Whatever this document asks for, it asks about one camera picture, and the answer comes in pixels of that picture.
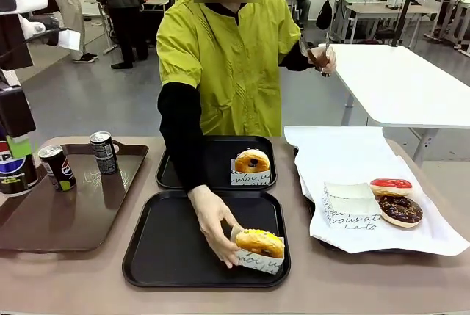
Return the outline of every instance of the pepsi can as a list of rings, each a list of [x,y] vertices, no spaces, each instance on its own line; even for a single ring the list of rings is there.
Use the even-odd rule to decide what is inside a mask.
[[[51,145],[41,148],[37,153],[46,169],[54,188],[60,192],[67,192],[76,184],[70,163],[60,145]]]
[[[113,174],[118,171],[118,158],[112,144],[111,134],[98,131],[90,136],[90,143],[101,174]]]
[[[7,197],[26,194],[37,183],[32,155],[14,159],[7,139],[0,135],[0,192]]]

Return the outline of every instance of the black long sleeve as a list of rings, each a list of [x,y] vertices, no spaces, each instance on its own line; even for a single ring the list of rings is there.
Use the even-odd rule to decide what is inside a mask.
[[[313,65],[308,62],[308,57],[302,55],[300,52],[299,42],[295,43],[291,51],[283,58],[279,65],[280,67],[286,67],[292,71],[304,71],[312,68]]]
[[[188,84],[168,83],[160,92],[158,109],[160,131],[184,190],[207,184],[199,91]]]

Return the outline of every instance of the yellow smock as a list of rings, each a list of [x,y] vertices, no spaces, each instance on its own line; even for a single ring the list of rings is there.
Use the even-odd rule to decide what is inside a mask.
[[[246,4],[239,25],[203,3],[176,0],[156,37],[160,79],[199,90],[206,135],[278,137],[278,64],[299,38],[285,0]]]

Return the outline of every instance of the glazed donut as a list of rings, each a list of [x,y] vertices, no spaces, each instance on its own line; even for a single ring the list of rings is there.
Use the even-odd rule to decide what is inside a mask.
[[[421,207],[404,196],[381,196],[379,206],[382,209],[383,219],[399,227],[414,227],[423,218]]]
[[[241,173],[259,173],[270,170],[270,159],[260,150],[246,150],[239,154],[234,162],[235,171]]]
[[[377,196],[406,196],[413,186],[404,179],[375,179],[370,182],[370,189]]]
[[[260,229],[244,229],[236,235],[236,245],[270,258],[284,257],[284,243],[277,236]]]

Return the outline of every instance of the hand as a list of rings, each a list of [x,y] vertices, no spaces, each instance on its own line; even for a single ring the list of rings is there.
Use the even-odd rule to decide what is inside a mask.
[[[331,47],[328,47],[326,53],[325,50],[326,47],[316,47],[311,49],[311,53],[322,63],[322,73],[332,74],[332,72],[336,70],[336,54]]]
[[[211,192],[206,185],[195,187],[188,196],[207,243],[218,258],[231,269],[233,265],[238,264],[235,252],[239,248],[225,237],[220,223],[225,220],[229,226],[234,227],[239,225],[238,222],[222,199]]]

